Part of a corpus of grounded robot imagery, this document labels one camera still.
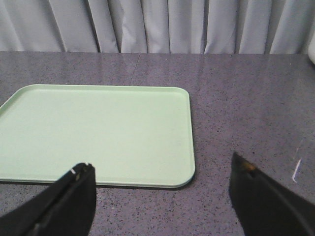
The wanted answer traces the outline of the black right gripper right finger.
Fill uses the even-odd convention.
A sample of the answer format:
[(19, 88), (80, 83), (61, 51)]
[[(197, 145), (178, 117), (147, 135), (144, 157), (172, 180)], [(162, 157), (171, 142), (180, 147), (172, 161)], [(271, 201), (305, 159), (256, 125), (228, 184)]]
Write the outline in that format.
[(247, 236), (313, 236), (315, 206), (234, 152), (229, 195)]

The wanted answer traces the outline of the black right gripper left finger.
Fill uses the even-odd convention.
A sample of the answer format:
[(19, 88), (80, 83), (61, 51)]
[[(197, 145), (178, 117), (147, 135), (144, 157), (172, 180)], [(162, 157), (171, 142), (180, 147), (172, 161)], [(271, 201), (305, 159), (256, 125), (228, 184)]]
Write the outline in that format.
[(87, 236), (95, 216), (95, 168), (79, 163), (0, 218), (2, 236)]

